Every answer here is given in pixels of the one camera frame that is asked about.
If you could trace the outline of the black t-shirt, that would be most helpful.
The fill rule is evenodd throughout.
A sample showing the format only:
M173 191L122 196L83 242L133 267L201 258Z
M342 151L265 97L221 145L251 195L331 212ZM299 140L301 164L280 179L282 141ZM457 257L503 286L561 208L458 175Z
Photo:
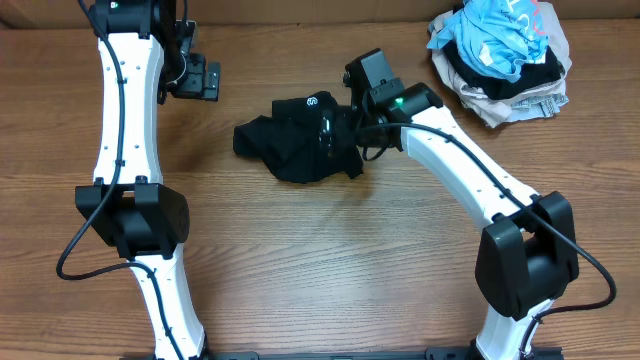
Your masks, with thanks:
M269 116L261 115L234 129L233 150L238 156L263 161L282 181L305 184L341 172L353 179L363 173L358 149L344 160L319 160L317 155L320 111L338 105L327 91L274 100Z

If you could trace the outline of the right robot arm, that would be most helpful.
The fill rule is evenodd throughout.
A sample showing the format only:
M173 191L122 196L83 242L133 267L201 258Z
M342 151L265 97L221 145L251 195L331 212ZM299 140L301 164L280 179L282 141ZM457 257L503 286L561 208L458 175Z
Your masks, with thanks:
M363 149L396 148L431 171L481 231L475 279L488 311L466 346L429 347L426 359L560 359L559 347L532 340L542 317L579 275L569 202L540 195L492 160L458 126L426 84L405 87L376 48L345 67L352 117L320 125L320 144L341 135Z

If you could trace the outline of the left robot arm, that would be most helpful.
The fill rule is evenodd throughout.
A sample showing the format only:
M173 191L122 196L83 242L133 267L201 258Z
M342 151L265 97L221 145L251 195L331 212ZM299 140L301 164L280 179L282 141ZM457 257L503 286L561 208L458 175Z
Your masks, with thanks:
M173 1L82 3L98 38L103 74L102 133L91 184L75 190L85 222L121 263L89 272L132 272L154 333L154 359L209 359L184 266L188 202L164 183L158 108L168 96L215 101L220 65L193 52L197 24Z

